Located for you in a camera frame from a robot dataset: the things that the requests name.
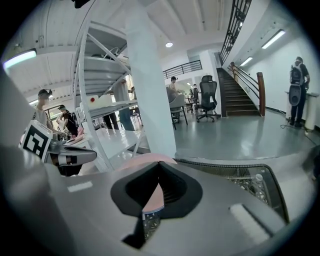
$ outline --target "metal shelf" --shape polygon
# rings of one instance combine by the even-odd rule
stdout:
[[[137,100],[118,101],[109,106],[92,109],[89,112],[91,119],[97,119],[112,114],[116,111],[127,109],[137,104]]]

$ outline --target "white wall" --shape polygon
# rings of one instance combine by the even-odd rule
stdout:
[[[313,50],[308,38],[294,23],[286,33],[267,49],[259,50],[253,55],[253,60],[245,67],[245,71],[253,78],[257,72],[263,73],[265,85],[266,106],[286,111],[289,90],[290,68],[297,56],[303,58],[310,74],[309,93],[320,92],[320,65],[317,52]],[[320,113],[320,98],[318,98],[318,113]],[[316,125],[320,126],[320,115],[317,115]]]
[[[202,65],[202,70],[205,75],[211,75],[213,81],[217,82],[217,88],[215,92],[215,100],[217,101],[217,106],[215,111],[221,115],[221,95],[220,95],[220,85],[217,73],[217,67],[215,62],[214,53],[210,50],[205,50],[200,53],[200,60]]]
[[[255,31],[256,26],[261,21],[266,10],[268,9],[270,2],[271,0],[252,0],[234,46],[232,47],[228,57],[222,65],[225,70],[230,65],[230,63],[237,58],[237,55],[239,54],[241,49],[250,39],[250,36]]]
[[[162,71],[174,68],[176,66],[189,62],[187,51],[180,51],[161,59]]]

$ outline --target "glossy floor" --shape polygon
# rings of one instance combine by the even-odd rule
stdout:
[[[316,131],[285,127],[283,114],[267,110],[265,117],[231,116],[216,122],[187,114],[174,131],[177,156],[211,160],[255,160],[276,158],[320,145]]]

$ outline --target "speaker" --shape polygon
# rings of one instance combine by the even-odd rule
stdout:
[[[295,107],[299,104],[301,98],[301,87],[299,85],[292,84],[289,89],[289,102]]]

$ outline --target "stair railing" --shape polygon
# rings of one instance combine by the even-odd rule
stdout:
[[[228,69],[232,72],[234,80],[237,82],[238,79],[242,80],[242,82],[244,82],[259,99],[259,112],[260,115],[264,117],[266,115],[266,90],[262,72],[256,73],[257,80],[255,80],[241,68],[236,66],[234,62],[231,62]]]

